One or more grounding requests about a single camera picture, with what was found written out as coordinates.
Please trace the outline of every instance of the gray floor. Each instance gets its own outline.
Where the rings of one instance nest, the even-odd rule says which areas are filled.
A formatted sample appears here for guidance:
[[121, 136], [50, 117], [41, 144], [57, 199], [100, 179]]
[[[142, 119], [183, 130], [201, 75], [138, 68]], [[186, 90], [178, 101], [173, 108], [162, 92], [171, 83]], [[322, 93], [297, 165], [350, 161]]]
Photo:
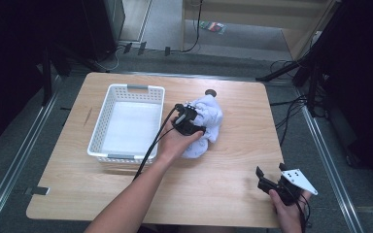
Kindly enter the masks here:
[[[173, 3], [175, 1], [165, 2], [167, 4], [177, 4]], [[175, 23], [177, 20], [166, 20], [170, 21], [172, 25], [165, 26], [165, 17], [157, 11], [157, 9], [165, 9], [162, 3], [164, 3], [163, 0], [153, 1], [149, 26], [147, 26], [144, 34], [144, 41], [148, 41], [150, 49], [163, 50], [159, 48], [164, 46], [176, 48], [179, 45], [177, 43], [180, 38], [177, 36], [180, 33], [176, 31], [177, 23]], [[175, 11], [167, 11], [167, 13], [167, 17], [171, 14], [177, 15]], [[207, 76], [206, 78], [212, 77], [212, 79], [254, 82], [255, 77], [262, 77], [270, 73], [272, 61], [288, 60], [290, 58], [288, 51], [285, 50], [286, 46], [283, 44], [283, 38], [280, 38], [280, 33], [276, 29], [247, 28], [244, 30], [245, 32], [240, 32], [240, 28], [247, 28], [247, 26], [227, 24], [223, 35], [216, 35], [212, 32], [207, 33], [208, 35], [203, 33], [199, 43], [201, 49], [190, 54], [173, 53], [166, 57], [158, 51], [146, 51], [144, 55], [137, 55], [136, 50], [128, 54], [122, 54], [120, 51], [117, 53], [119, 66], [113, 72], [201, 75]], [[165, 33], [161, 30], [169, 30], [173, 33], [168, 33], [168, 31]], [[190, 32], [186, 34], [187, 43], [193, 42], [193, 28], [190, 28]], [[246, 43], [238, 43], [237, 38]], [[251, 48], [248, 50], [252, 50], [254, 53], [245, 53], [244, 51], [247, 49], [242, 50], [242, 48]], [[115, 65], [115, 63], [116, 59], [112, 56], [102, 64], [107, 66]], [[274, 70], [279, 66], [280, 63], [276, 63], [273, 67]], [[25, 211], [30, 196], [23, 194], [27, 187], [38, 183], [51, 156], [57, 137], [62, 130], [62, 124], [68, 117], [68, 111], [63, 109], [73, 106], [87, 73], [86, 68], [74, 64], [74, 71], [71, 76], [64, 78], [61, 83], [59, 95], [51, 114], [1, 212], [0, 232], [80, 232], [88, 225], [88, 222], [82, 221], [28, 219]], [[295, 89], [290, 84], [290, 76], [283, 76], [268, 84], [267, 92], [271, 103], [288, 101], [296, 97]], [[0, 182], [16, 156], [34, 117], [40, 111], [41, 100], [42, 92], [39, 92], [30, 100], [25, 109], [14, 119], [0, 138]], [[285, 113], [286, 106], [272, 108], [272, 114], [276, 122], [283, 119]], [[345, 152], [339, 145], [330, 122], [324, 118], [317, 118], [317, 123], [331, 152], [331, 158], [336, 165], [343, 185], [356, 208], [363, 231], [373, 232], [373, 171], [358, 170], [348, 166], [345, 160]], [[279, 130], [277, 134], [280, 137], [282, 131]], [[289, 167], [300, 168], [320, 193], [319, 196], [313, 197], [311, 201], [312, 228], [308, 229], [307, 232], [349, 232], [340, 203], [334, 195], [333, 186], [322, 164], [321, 155], [302, 114], [296, 115], [289, 121], [288, 135], [283, 144], [282, 152], [286, 164]], [[237, 232], [257, 233], [265, 232], [265, 229], [239, 228]]]

